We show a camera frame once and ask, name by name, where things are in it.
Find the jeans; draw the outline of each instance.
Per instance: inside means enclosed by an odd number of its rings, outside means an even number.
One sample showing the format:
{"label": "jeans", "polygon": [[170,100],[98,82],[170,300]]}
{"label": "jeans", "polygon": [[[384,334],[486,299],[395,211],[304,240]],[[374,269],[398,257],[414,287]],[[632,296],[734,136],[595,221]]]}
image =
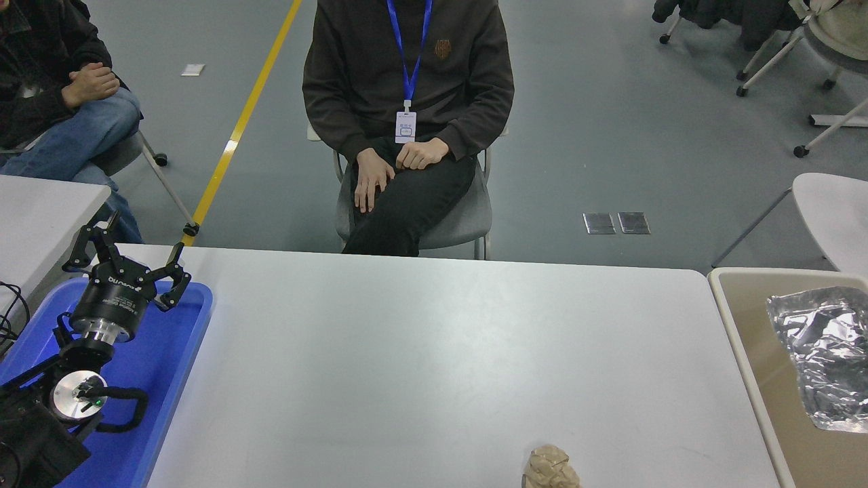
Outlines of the jeans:
{"label": "jeans", "polygon": [[106,185],[111,195],[93,221],[107,220],[119,211],[116,240],[142,243],[139,226],[117,184],[90,162],[134,134],[139,117],[138,99],[123,88],[105,100],[86,102],[71,118],[52,126],[31,150],[12,157],[0,155],[0,175]]}
{"label": "jeans", "polygon": [[[418,140],[427,141],[430,137]],[[372,146],[381,158],[395,167],[403,144],[396,144],[394,136],[390,136],[372,140]],[[475,156],[456,161],[449,154],[421,171],[398,171],[382,194],[378,189],[373,211],[362,214],[354,208],[355,228],[346,240],[343,253],[418,256],[419,239],[467,193],[476,165]],[[352,178],[350,191],[353,192],[358,183],[358,164],[353,164],[347,174]]]}

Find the id badge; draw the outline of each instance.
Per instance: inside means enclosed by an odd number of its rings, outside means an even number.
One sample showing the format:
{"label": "id badge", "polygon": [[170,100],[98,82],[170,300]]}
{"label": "id badge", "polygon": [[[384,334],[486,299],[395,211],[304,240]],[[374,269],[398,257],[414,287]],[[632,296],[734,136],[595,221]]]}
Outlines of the id badge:
{"label": "id badge", "polygon": [[416,112],[398,112],[395,116],[395,142],[416,141]]}

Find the aluminum foil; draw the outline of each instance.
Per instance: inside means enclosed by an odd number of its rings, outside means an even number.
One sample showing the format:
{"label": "aluminum foil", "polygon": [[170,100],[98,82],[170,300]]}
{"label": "aluminum foil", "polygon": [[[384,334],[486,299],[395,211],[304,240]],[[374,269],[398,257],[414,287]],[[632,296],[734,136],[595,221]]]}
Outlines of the aluminum foil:
{"label": "aluminum foil", "polygon": [[768,299],[802,403],[827,431],[868,433],[868,294],[831,287]]}

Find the hand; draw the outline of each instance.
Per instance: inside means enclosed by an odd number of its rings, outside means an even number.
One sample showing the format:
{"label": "hand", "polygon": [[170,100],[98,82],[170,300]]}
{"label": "hand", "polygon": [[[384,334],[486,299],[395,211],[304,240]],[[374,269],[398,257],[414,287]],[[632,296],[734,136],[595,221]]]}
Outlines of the hand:
{"label": "hand", "polygon": [[81,107],[86,102],[103,100],[117,93],[121,87],[111,68],[102,63],[89,63],[79,71],[69,73],[71,84],[63,87],[63,101],[70,109]]}
{"label": "hand", "polygon": [[374,209],[374,194],[377,187],[380,193],[385,191],[386,184],[395,177],[395,169],[379,157],[373,148],[367,148],[358,153],[358,184],[353,200],[358,210],[364,214]]}
{"label": "hand", "polygon": [[428,142],[407,142],[398,153],[398,169],[425,169],[449,154],[449,145],[438,138]]}

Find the white table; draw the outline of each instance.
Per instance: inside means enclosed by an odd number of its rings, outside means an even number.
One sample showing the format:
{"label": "white table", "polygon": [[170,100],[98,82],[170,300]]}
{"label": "white table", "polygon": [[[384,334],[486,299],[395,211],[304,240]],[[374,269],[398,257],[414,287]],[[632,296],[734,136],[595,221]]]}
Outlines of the white table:
{"label": "white table", "polygon": [[[106,201],[109,187],[0,175],[0,280],[26,298]],[[0,287],[0,311],[14,299]]]}
{"label": "white table", "polygon": [[150,488],[517,488],[547,443],[587,487],[778,486],[696,272],[181,259],[214,310]]}
{"label": "white table", "polygon": [[792,182],[792,196],[829,262],[868,276],[868,181],[804,173]]}

